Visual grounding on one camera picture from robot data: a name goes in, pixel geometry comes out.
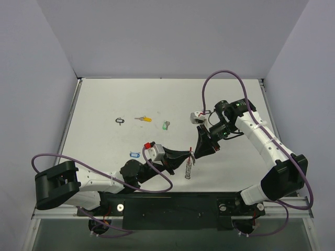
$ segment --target yellow key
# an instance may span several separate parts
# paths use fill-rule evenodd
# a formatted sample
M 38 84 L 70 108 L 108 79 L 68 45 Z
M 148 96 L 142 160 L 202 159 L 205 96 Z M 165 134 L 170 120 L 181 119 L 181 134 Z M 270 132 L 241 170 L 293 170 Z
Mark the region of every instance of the yellow key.
M 140 118 L 135 118 L 135 119 L 139 119 L 141 121 L 146 121 L 146 122 L 151 122 L 152 121 L 152 119 L 147 118 L 146 116 L 143 116 L 143 117 L 140 117 Z
M 147 118 L 146 116 L 143 116 L 143 121 L 146 121 L 146 122 L 151 122 L 151 121 L 152 121 L 152 119 L 150 119 L 150 118 Z

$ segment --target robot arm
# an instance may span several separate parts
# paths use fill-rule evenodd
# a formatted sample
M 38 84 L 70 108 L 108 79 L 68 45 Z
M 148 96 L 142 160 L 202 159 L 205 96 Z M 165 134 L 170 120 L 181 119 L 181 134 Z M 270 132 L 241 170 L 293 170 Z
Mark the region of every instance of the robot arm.
M 192 156 L 190 151 L 170 150 L 155 142 L 147 143 L 145 147 L 151 157 L 149 161 L 155 162 L 151 164 L 158 171 L 166 170 L 170 175 L 174 175 L 174 170 Z M 93 210 L 101 204 L 99 192 L 128 194 L 135 191 L 114 178 L 139 189 L 140 184 L 157 174 L 148 163 L 142 164 L 135 159 L 127 161 L 120 171 L 112 173 L 96 173 L 76 167 L 74 161 L 66 161 L 35 176 L 36 206 L 38 210 L 47 210 L 70 204 Z
M 260 125 L 254 123 L 247 109 L 245 99 L 230 104 L 225 100 L 217 103 L 215 112 L 220 121 L 209 129 L 204 125 L 206 119 L 204 119 L 203 114 L 197 112 L 191 114 L 193 123 L 203 122 L 197 127 L 198 143 L 194 153 L 195 158 L 214 154 L 220 150 L 219 140 L 227 138 L 231 132 L 240 130 L 251 141 L 265 161 L 266 169 L 269 171 L 266 176 L 260 183 L 240 192 L 240 197 L 245 205 L 252 205 L 267 199 L 275 201 L 304 186 L 304 181 L 297 169 L 288 157 L 276 147 L 273 143 L 274 140 L 293 157 L 304 174 L 306 174 L 308 164 L 303 155 L 296 156 L 275 137 L 266 126 L 266 121 L 261 119 L 255 106 L 250 101 L 249 104 L 254 117 L 260 122 L 260 125 L 265 127 L 273 139 L 270 140 L 261 130 Z

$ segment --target metal spring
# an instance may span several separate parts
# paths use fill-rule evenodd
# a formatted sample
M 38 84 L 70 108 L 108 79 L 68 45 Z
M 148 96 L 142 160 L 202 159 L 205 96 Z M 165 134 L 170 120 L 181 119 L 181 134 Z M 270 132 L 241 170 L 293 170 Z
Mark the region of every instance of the metal spring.
M 192 163 L 191 163 L 191 160 L 189 159 L 186 163 L 185 179 L 191 179 L 191 168 L 192 168 Z

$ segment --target black key ring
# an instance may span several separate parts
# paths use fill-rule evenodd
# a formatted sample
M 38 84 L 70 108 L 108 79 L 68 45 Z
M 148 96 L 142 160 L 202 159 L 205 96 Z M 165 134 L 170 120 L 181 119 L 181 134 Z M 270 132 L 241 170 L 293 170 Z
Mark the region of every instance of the black key ring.
M 121 125 L 121 123 L 124 123 L 125 120 L 122 119 L 122 118 L 117 118 L 117 119 L 115 120 L 115 122 L 116 122 L 116 123 L 119 123 L 119 124 Z

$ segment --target white table surface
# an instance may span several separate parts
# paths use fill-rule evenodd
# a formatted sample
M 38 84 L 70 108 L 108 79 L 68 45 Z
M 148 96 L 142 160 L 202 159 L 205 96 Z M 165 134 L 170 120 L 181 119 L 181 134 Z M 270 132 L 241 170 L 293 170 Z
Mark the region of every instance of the white table surface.
M 62 153 L 113 172 L 131 159 L 130 151 L 141 152 L 146 142 L 155 141 L 172 150 L 195 149 L 198 133 L 189 116 L 202 110 L 203 83 L 204 79 L 83 79 Z M 249 100 L 272 130 L 258 80 L 245 79 L 244 83 Z M 217 102 L 236 101 L 243 98 L 243 92 L 235 79 L 212 79 L 205 97 L 206 109 L 213 111 Z M 152 122 L 134 119 L 144 115 Z M 116 123 L 118 117 L 125 123 Z M 167 131 L 162 129 L 165 120 L 171 123 Z M 213 114 L 211 122 L 217 121 Z M 219 144 L 219 152 L 197 159 L 191 180 L 184 178 L 186 162 L 174 176 L 165 172 L 174 184 L 171 191 L 239 191 L 264 177 L 265 163 L 245 136 Z M 144 163 L 142 153 L 138 160 Z M 162 177 L 155 176 L 141 188 L 161 190 L 168 186 Z

